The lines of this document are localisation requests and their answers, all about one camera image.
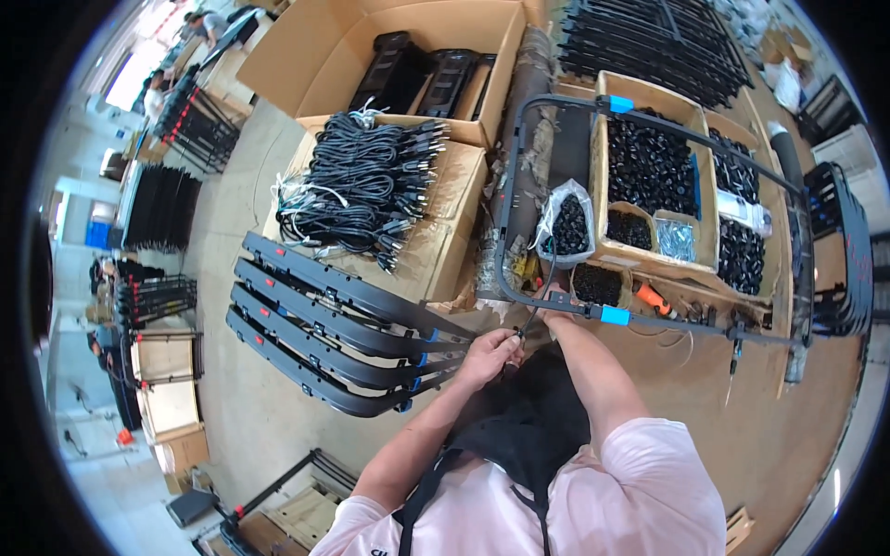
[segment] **gray floor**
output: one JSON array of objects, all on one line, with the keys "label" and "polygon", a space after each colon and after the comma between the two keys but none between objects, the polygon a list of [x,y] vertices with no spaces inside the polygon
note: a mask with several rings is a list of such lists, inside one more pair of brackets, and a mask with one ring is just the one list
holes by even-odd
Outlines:
[{"label": "gray floor", "polygon": [[[307,398],[225,325],[241,239],[262,230],[275,174],[287,169],[303,134],[297,122],[259,101],[225,173],[201,188],[183,266],[198,279],[198,326],[205,334],[198,394],[208,471],[229,506],[249,500],[314,447],[360,470],[407,418],[390,412],[356,419]],[[285,488],[291,495],[302,484],[294,483]]]}]

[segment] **apron strap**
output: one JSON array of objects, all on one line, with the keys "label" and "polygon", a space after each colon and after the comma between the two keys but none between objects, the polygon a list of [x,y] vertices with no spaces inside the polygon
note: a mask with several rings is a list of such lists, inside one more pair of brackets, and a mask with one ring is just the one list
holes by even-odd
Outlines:
[{"label": "apron strap", "polygon": [[399,541],[399,556],[411,555],[411,537],[414,534],[414,524],[423,513],[424,508],[436,496],[442,477],[451,471],[454,463],[464,450],[451,448],[446,450],[433,464],[433,468],[420,478],[417,488],[405,501],[401,509],[392,514],[392,518],[401,524],[401,539]]},{"label": "apron strap", "polygon": [[550,501],[547,500],[546,492],[545,495],[542,496],[543,502],[536,502],[537,496],[535,496],[536,500],[531,500],[522,495],[521,492],[516,488],[516,485],[510,485],[510,490],[513,491],[513,494],[519,498],[519,501],[523,504],[527,505],[530,510],[535,512],[535,515],[538,516],[538,521],[541,522],[541,535],[544,537],[544,556],[550,556],[550,537],[547,534],[547,510],[550,509]]}]

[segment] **black power cord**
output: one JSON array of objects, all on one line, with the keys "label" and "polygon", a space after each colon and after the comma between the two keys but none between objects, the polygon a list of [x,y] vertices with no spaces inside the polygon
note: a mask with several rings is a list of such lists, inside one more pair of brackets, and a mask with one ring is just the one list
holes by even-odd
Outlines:
[{"label": "black power cord", "polygon": [[[544,284],[544,293],[542,294],[542,296],[547,294],[547,290],[550,288],[550,285],[553,283],[554,274],[556,271],[556,238],[554,238],[553,236],[550,236],[548,241],[550,242],[550,247],[553,249],[554,257],[550,262],[550,271],[547,272],[547,282]],[[526,329],[529,327],[529,324],[531,324],[531,320],[533,318],[535,318],[535,315],[537,313],[538,313],[538,306],[535,305],[534,309],[531,310],[529,319],[525,321],[525,324],[522,325],[522,328],[520,328],[519,331],[516,333],[516,335],[519,336],[520,339],[522,339],[525,336]]]},{"label": "black power cord", "polygon": [[279,185],[282,239],[373,256],[392,274],[408,230],[423,219],[446,125],[373,126],[374,110],[339,112],[316,139],[308,173]]}]

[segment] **black apron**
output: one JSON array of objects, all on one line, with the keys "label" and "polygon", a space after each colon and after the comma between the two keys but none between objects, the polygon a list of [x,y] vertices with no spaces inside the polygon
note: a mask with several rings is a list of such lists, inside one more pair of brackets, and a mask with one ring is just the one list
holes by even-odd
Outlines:
[{"label": "black apron", "polygon": [[590,442],[590,422],[556,344],[534,353],[512,377],[490,384],[467,403],[446,449],[424,473],[405,505],[392,516],[402,525],[399,556],[410,556],[414,524],[442,477],[464,452],[499,465],[516,484],[511,490],[541,524],[550,555],[547,489],[559,469]]}]

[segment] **forearm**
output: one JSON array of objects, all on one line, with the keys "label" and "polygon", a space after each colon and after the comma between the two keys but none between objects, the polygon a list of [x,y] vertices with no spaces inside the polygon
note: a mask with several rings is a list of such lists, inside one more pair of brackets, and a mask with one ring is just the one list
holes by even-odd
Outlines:
[{"label": "forearm", "polygon": [[597,447],[621,424],[649,411],[624,368],[590,331],[568,318],[552,319],[575,391],[590,417]]},{"label": "forearm", "polygon": [[374,456],[353,496],[367,496],[391,512],[405,503],[474,389],[452,382]]}]

